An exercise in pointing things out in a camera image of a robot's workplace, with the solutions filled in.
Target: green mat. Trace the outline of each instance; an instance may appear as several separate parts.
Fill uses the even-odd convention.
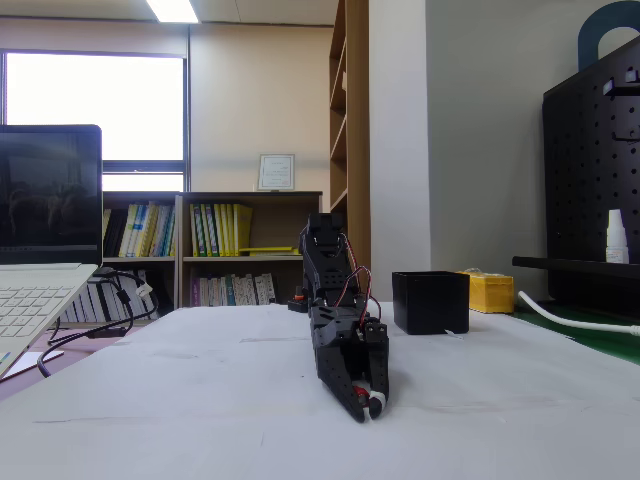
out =
[[[612,325],[632,325],[629,322],[620,320],[620,318],[609,317],[602,314],[587,313],[568,307],[554,305],[552,303],[543,303],[542,308],[568,320],[590,323],[606,323]],[[533,310],[520,310],[511,316],[571,337],[576,342],[593,348],[599,352],[640,365],[640,337],[634,337],[623,333],[598,332],[595,330],[582,330],[579,328],[565,327],[564,325],[559,325],[551,320],[547,320],[542,315],[535,313]]]

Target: laptop keyboard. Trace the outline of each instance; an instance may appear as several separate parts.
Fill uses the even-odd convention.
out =
[[[0,287],[0,337],[28,337],[74,287]]]

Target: window frame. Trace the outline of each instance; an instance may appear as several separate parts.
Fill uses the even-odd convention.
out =
[[[189,185],[190,171],[190,142],[189,135],[189,62],[184,55],[133,53],[133,52],[93,52],[75,50],[33,50],[0,48],[0,125],[6,125],[7,120],[7,54],[45,54],[45,55],[80,55],[88,57],[146,57],[146,58],[179,58],[182,60],[182,160],[103,160],[102,173],[110,174],[181,174],[183,176],[183,191]]]

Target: teal object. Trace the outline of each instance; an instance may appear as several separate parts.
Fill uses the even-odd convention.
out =
[[[587,18],[578,34],[578,68],[580,71],[599,60],[598,45],[605,33],[620,27],[633,28],[640,32],[640,2],[610,3]]]

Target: picture frame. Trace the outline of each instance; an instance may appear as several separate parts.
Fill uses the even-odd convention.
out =
[[[295,158],[291,154],[261,155],[258,190],[295,190]]]

